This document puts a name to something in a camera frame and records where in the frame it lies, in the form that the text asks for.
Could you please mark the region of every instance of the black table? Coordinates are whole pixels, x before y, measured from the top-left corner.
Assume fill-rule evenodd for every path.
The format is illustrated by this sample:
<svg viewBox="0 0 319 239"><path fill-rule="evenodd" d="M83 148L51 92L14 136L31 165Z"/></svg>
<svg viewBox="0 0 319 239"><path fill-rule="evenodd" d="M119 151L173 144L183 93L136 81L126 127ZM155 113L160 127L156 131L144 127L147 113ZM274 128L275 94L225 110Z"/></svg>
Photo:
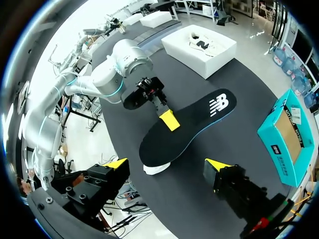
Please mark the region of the black table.
<svg viewBox="0 0 319 239"><path fill-rule="evenodd" d="M169 11L170 14L174 15L171 7L174 6L175 1L164 1L164 2L157 2L150 5L151 10L159 10L159 11Z"/></svg>
<svg viewBox="0 0 319 239"><path fill-rule="evenodd" d="M154 71L165 85L173 110L186 107L208 93L229 89L237 98L235 110L199 134L180 158L160 174L143 171L139 146L149 128L159 120L146 103L129 111L122 104L101 100L105 123L119 158L127 157L131 179L157 218L180 239L238 239L246 222L220 201L203 177L205 158L239 164L268 197L286 195L273 161L257 129L276 101L275 95L248 68L233 59L207 80L160 50L151 56Z"/></svg>

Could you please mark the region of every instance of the metal frame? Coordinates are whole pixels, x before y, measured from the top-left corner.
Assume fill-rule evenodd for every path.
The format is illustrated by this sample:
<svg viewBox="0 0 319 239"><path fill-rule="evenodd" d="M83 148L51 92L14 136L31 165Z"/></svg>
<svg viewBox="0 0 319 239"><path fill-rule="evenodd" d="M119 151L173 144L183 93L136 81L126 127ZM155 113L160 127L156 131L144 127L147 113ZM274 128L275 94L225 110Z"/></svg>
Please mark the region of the metal frame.
<svg viewBox="0 0 319 239"><path fill-rule="evenodd" d="M67 120L68 120L68 118L69 118L69 115L70 115L71 113L74 113L75 115L78 115L78 116L87 118L87 119L89 119L89 120L95 121L95 124L93 125L93 127L90 128L90 132L93 132L93 130L94 130L94 128L96 127L96 125L97 125L98 123L100 123L101 121L100 121L98 118L93 118L93 117L90 117L90 116L86 116L86 115L84 115L84 114L82 114L82 113L79 113L79 112L77 112L77 111L74 111L74 110L72 109L72 96L69 96L69 97L68 97L68 100L66 101L65 105L67 105L68 102L69 102L69 111L68 111L68 113L67 113L66 116L65 116L65 119L64 119L64 121L63 121L63 123L62 123L62 127L65 128L65 124L66 124L66 122L67 122Z"/></svg>

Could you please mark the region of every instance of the shoe sole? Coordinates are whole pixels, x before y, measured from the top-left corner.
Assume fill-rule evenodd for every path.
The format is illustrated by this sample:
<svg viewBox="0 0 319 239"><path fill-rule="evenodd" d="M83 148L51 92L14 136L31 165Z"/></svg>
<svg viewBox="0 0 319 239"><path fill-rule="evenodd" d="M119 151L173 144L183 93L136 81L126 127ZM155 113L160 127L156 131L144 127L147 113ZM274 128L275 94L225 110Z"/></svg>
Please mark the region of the shoe sole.
<svg viewBox="0 0 319 239"><path fill-rule="evenodd" d="M189 46L193 49L200 50L200 51L204 52L205 55L207 55L207 56L214 57L214 56L210 55L207 51L205 51L203 48L201 48L200 46L197 46L197 45L194 45L191 43L189 43Z"/></svg>

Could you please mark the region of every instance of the label on box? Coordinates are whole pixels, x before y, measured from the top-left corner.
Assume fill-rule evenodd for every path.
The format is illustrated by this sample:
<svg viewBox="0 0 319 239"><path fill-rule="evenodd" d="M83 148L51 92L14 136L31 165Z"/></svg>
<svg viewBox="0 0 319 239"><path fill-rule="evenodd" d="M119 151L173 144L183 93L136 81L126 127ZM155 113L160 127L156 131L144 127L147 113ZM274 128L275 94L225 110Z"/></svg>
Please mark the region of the label on box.
<svg viewBox="0 0 319 239"><path fill-rule="evenodd" d="M299 129L298 129L298 127L297 127L297 124L293 122L293 116L292 116L292 114L290 113L290 111L289 111L289 109L288 109L287 106L284 106L284 110L285 110L286 114L288 115L288 118L289 118L291 124L292 124L293 127L294 127L294 130L295 130L295 132L296 132L296 135L297 135L298 140L299 140L299 143L300 143L300 147L301 147L301 148L304 148L305 146L304 146L303 139L301 138Z"/></svg>
<svg viewBox="0 0 319 239"><path fill-rule="evenodd" d="M281 66L283 64L282 60L280 60L276 55L274 56L274 61Z"/></svg>
<svg viewBox="0 0 319 239"><path fill-rule="evenodd" d="M299 108L291 107L291 115L293 123L301 124L301 112Z"/></svg>

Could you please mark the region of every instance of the new balance logo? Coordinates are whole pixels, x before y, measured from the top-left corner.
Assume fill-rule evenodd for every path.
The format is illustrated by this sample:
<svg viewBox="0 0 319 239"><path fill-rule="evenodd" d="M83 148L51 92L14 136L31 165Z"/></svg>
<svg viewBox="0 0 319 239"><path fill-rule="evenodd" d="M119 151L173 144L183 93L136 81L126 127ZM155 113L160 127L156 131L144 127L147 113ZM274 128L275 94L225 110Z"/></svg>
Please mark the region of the new balance logo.
<svg viewBox="0 0 319 239"><path fill-rule="evenodd" d="M210 117L213 117L217 114L216 111L222 111L228 106L228 100L226 99L226 94L221 94L216 97L216 100L211 100L209 102L209 110L210 110Z"/></svg>
<svg viewBox="0 0 319 239"><path fill-rule="evenodd" d="M199 41L196 45L197 45L197 46L200 46L201 48L203 48L204 50L206 50L206 49L208 48L208 46L209 46L209 43L207 43L207 44L205 45L205 42Z"/></svg>

